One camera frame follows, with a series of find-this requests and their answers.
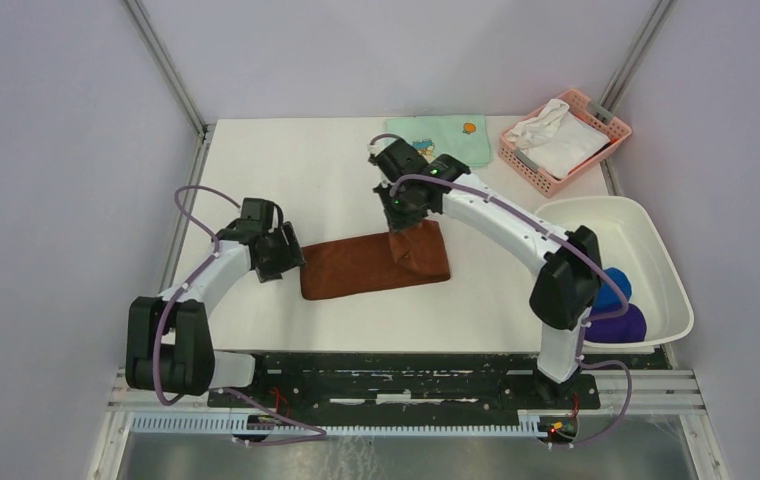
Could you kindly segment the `brown towel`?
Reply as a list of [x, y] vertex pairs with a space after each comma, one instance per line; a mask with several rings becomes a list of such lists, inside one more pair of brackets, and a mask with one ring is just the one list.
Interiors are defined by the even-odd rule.
[[440, 225], [423, 220], [384, 232], [302, 249], [302, 297], [309, 301], [445, 282], [451, 268]]

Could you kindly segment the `blue towel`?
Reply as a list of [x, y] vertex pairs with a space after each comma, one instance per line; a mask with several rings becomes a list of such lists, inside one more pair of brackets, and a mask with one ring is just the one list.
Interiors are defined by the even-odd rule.
[[[624, 299], [629, 302], [633, 294], [633, 288], [627, 275], [616, 267], [608, 267], [604, 270], [604, 273], [618, 288]], [[621, 307], [622, 301], [619, 294], [612, 288], [609, 283], [603, 281], [601, 288], [598, 291], [596, 302], [593, 306], [591, 314], [598, 315], [602, 313], [618, 311]]]

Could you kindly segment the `purple towel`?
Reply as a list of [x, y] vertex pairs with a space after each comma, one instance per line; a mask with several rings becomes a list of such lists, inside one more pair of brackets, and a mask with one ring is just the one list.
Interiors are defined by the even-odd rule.
[[586, 329], [585, 340], [601, 344], [628, 344], [643, 342], [647, 322], [643, 312], [630, 304], [619, 316], [596, 320]]

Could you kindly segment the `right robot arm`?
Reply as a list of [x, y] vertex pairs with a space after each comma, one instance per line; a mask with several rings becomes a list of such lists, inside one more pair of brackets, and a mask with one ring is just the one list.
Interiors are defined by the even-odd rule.
[[547, 408], [562, 406], [574, 393], [581, 325], [604, 275], [595, 233], [551, 224], [496, 193], [453, 156], [428, 161], [398, 135], [372, 138], [368, 152], [369, 163], [382, 174], [374, 191], [390, 230], [443, 215], [495, 242], [534, 275], [529, 305], [542, 324], [542, 338], [533, 392]]

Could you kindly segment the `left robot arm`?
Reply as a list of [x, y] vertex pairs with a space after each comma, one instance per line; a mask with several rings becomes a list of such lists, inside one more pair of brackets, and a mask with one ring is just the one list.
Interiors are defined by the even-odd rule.
[[293, 225], [275, 202], [243, 200], [236, 219], [214, 235], [212, 249], [189, 276], [156, 296], [139, 296], [128, 314], [125, 379], [158, 393], [162, 403], [232, 387], [249, 407], [269, 397], [269, 378], [250, 354], [218, 351], [209, 316], [228, 291], [254, 273], [282, 279], [305, 260]]

